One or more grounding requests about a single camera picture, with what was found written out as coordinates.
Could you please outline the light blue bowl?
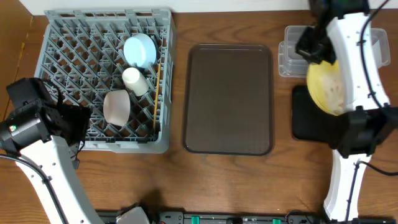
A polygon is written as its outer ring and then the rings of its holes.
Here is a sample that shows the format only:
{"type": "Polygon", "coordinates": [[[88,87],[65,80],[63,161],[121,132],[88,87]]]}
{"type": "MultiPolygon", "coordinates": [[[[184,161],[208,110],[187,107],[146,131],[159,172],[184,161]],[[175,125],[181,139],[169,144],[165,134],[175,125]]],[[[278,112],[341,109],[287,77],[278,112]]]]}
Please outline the light blue bowl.
{"type": "Polygon", "coordinates": [[[149,68],[157,58],[154,41],[141,33],[136,33],[125,41],[123,53],[129,65],[139,68],[149,68]]]}

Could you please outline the wooden chopstick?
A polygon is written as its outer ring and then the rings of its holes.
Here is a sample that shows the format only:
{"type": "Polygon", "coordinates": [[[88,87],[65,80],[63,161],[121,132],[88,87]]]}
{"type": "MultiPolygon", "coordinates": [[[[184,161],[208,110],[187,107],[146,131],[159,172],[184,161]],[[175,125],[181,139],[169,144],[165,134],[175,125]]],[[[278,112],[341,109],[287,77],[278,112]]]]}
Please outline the wooden chopstick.
{"type": "Polygon", "coordinates": [[[156,78],[156,91],[155,91],[155,104],[154,104],[154,117],[153,117],[153,131],[156,130],[157,107],[159,101],[159,85],[160,85],[161,63],[158,64],[157,78],[156,78]]]}

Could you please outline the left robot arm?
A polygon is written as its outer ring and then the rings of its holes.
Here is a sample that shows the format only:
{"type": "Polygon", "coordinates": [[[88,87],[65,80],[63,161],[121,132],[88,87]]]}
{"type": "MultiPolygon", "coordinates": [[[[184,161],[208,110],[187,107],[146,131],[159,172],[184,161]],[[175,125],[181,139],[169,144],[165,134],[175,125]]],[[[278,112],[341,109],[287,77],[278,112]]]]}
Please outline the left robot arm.
{"type": "Polygon", "coordinates": [[[7,86],[15,107],[1,122],[5,159],[30,180],[51,223],[102,223],[75,169],[85,143],[91,110],[54,101],[48,80],[22,78],[7,86]]]}

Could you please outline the yellow plate with food scraps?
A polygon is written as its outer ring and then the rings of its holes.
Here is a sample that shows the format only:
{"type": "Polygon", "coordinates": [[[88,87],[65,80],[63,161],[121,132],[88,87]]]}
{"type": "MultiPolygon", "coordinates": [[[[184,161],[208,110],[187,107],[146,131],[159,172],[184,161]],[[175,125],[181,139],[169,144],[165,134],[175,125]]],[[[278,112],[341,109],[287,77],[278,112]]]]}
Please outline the yellow plate with food scraps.
{"type": "Polygon", "coordinates": [[[338,61],[330,64],[311,63],[307,70],[307,87],[312,100],[327,114],[338,116],[344,112],[345,91],[338,61]]]}

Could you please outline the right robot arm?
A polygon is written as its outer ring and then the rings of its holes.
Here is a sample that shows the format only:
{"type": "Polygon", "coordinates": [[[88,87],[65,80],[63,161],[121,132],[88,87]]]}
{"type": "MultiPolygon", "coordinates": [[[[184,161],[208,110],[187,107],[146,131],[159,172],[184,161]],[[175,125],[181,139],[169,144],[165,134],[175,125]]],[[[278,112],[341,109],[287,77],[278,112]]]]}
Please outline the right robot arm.
{"type": "Polygon", "coordinates": [[[379,77],[371,39],[377,11],[367,1],[311,1],[317,23],[295,46],[309,64],[307,83],[292,91],[292,134],[324,142],[332,152],[327,223],[358,223],[365,170],[378,145],[397,128],[379,77]]]}

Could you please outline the cream plastic cup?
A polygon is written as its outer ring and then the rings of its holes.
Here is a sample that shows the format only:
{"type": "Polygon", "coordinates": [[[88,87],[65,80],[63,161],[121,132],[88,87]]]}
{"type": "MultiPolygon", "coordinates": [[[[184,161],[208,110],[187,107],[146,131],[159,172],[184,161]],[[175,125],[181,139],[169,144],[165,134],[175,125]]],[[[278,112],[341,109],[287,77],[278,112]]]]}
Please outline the cream plastic cup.
{"type": "Polygon", "coordinates": [[[136,96],[142,96],[149,90],[145,76],[136,68],[125,69],[122,74],[122,80],[126,88],[134,92],[136,96]]]}

